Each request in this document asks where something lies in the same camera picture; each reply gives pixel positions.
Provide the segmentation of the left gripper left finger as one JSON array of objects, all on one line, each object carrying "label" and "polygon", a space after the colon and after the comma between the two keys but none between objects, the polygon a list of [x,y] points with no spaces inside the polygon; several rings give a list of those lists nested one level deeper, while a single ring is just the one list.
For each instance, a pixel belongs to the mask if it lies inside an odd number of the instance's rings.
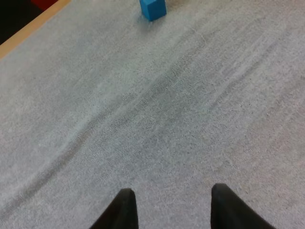
[{"label": "left gripper left finger", "polygon": [[138,212],[135,192],[121,189],[91,229],[138,229]]}]

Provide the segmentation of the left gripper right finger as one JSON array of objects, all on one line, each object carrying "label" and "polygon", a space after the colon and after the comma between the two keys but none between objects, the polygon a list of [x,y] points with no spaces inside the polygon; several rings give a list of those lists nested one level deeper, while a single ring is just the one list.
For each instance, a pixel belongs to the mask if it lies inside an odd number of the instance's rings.
[{"label": "left gripper right finger", "polygon": [[211,191],[212,229],[273,229],[226,184],[216,183]]}]

